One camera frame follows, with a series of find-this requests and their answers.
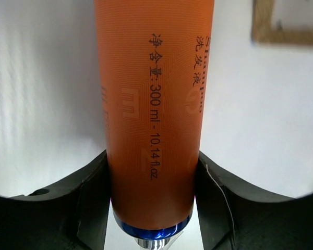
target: white wire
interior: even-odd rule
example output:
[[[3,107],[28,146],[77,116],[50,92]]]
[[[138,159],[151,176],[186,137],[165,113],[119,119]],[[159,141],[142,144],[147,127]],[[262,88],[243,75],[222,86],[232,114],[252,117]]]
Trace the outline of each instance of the white wire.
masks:
[[[226,201],[226,204],[227,204],[227,208],[230,212],[230,215],[231,215],[231,221],[232,221],[232,227],[233,227],[233,241],[235,241],[235,223],[234,223],[234,218],[233,218],[233,214],[232,214],[232,211],[231,211],[231,208],[230,208],[230,205],[227,201],[227,198],[226,198],[226,194],[224,193],[223,189],[219,186],[219,184],[217,183],[217,181],[212,177],[212,175],[210,174],[209,172],[209,167],[207,164],[205,164],[205,167],[206,167],[206,170],[207,170],[207,173],[209,175],[209,177],[213,180],[213,182],[217,185],[217,187],[220,189],[220,191],[222,192],[224,198],[225,198],[225,201]]]

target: silver base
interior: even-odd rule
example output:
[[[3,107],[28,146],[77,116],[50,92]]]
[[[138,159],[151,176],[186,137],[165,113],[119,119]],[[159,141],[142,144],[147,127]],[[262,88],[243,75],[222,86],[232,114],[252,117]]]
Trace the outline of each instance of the silver base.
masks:
[[[141,246],[144,249],[149,250],[160,250],[165,247],[171,240],[171,238],[163,239],[163,240],[154,240],[154,241],[148,241],[148,240],[142,240],[142,239],[135,239],[139,246]]]

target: orange tube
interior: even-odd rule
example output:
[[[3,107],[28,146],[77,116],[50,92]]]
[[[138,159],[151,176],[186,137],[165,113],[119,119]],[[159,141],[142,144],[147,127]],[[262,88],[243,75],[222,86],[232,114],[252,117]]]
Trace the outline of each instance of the orange tube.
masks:
[[[94,0],[114,212],[141,229],[194,203],[213,0]]]

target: screw hole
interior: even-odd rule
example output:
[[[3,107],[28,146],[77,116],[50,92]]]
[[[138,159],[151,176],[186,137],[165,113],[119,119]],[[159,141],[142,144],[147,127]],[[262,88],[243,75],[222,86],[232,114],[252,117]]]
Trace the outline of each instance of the screw hole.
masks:
[[[33,192],[32,194],[29,194],[29,196],[43,195],[43,194],[47,194],[48,192],[50,192],[49,189],[38,189],[35,192]]]

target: black bracket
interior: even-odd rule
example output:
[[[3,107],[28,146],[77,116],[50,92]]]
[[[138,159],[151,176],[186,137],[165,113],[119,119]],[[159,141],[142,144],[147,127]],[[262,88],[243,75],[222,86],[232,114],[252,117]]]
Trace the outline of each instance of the black bracket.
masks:
[[[206,164],[220,187],[208,175]],[[313,194],[291,199],[270,193],[220,168],[204,154],[197,179],[205,250],[313,249]],[[109,202],[110,178],[103,152],[87,166],[29,196],[0,197],[0,249],[103,250]]]

